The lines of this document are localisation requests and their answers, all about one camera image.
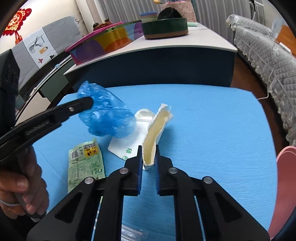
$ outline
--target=green round container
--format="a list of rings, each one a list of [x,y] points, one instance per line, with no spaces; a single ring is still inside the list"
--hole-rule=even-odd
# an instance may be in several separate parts
[[[163,39],[188,34],[186,18],[168,18],[142,23],[142,29],[146,39]]]

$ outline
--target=stacked cups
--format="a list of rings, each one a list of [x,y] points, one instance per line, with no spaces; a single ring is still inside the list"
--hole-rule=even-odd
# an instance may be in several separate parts
[[[140,14],[142,23],[152,22],[157,20],[157,12],[145,12]]]

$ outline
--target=wooden floor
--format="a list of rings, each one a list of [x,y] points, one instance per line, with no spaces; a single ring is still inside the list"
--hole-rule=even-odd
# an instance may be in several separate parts
[[[237,56],[235,61],[231,87],[251,91],[256,98],[267,96],[266,88],[262,84],[261,80],[249,67],[249,65],[239,56]],[[268,99],[260,100],[260,103],[263,106],[269,122],[276,154],[279,154],[284,147],[289,145],[289,142],[286,140],[287,133],[283,129],[281,116],[277,113],[275,103],[270,96]]]

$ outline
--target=metal pin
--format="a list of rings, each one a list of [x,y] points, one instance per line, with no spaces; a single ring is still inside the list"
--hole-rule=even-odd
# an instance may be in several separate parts
[[[120,168],[120,169],[119,169],[119,172],[120,172],[121,174],[127,174],[127,173],[128,173],[128,169],[127,169],[126,167],[123,167],[123,168]]]
[[[176,174],[176,173],[178,172],[178,169],[175,168],[175,167],[171,167],[168,171],[169,171],[169,173],[171,173],[171,174]]]
[[[204,178],[204,182],[205,182],[206,184],[211,184],[211,183],[213,182],[213,179],[210,178],[210,177],[205,177],[205,178]]]
[[[87,178],[84,180],[84,182],[85,182],[86,184],[91,184],[91,183],[94,182],[94,179],[93,179],[92,177],[87,177]]]

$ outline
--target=colorful box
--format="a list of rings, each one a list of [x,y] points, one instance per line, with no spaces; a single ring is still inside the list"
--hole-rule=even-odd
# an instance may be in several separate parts
[[[76,65],[125,47],[142,37],[141,21],[116,23],[86,35],[66,49]]]

